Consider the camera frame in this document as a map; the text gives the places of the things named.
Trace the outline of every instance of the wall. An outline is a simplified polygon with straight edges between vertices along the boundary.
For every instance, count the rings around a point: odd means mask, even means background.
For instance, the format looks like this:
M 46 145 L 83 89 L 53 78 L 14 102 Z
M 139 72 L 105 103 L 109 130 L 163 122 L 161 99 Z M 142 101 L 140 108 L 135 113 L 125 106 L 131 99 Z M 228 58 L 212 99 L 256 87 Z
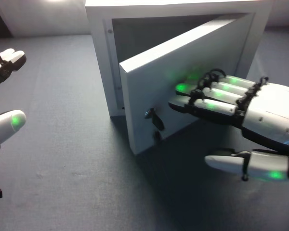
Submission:
M 289 26 L 289 0 L 275 0 L 269 26 Z M 89 34 L 85 0 L 0 0 L 15 37 Z

